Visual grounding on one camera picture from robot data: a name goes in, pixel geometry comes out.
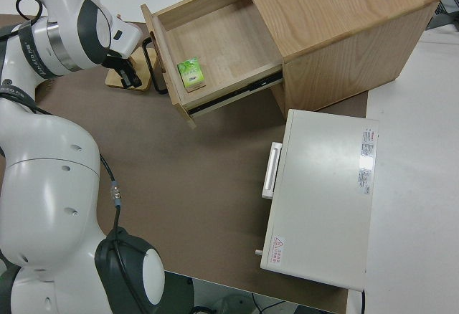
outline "white table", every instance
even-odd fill
[[[459,32],[425,32],[366,116],[380,122],[366,313],[459,313]],[[350,292],[347,313],[360,307]]]

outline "cable connector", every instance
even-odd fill
[[[121,192],[116,181],[112,181],[112,188],[110,192],[112,194],[112,200],[115,203],[115,206],[121,207]]]

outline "black metal handle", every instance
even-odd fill
[[[146,49],[146,46],[152,42],[153,42],[153,39],[151,37],[146,38],[142,42],[142,50],[143,50],[143,54],[145,55],[146,65],[148,66],[148,71],[150,72],[151,81],[153,83],[153,86],[155,87],[155,90],[159,94],[163,95],[163,94],[169,93],[169,91],[167,89],[164,89],[164,90],[159,89],[159,86],[158,86],[158,83],[156,82],[155,74],[153,71],[153,65],[151,65],[150,55],[148,54],[148,50]]]

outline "wooden cabinet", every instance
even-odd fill
[[[272,87],[280,109],[319,110],[395,79],[439,0],[186,0],[152,14],[171,100],[193,117]],[[198,57],[188,93],[177,65]]]

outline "white appliance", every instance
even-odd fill
[[[364,289],[377,138],[376,120],[289,111],[263,189],[261,268]]]

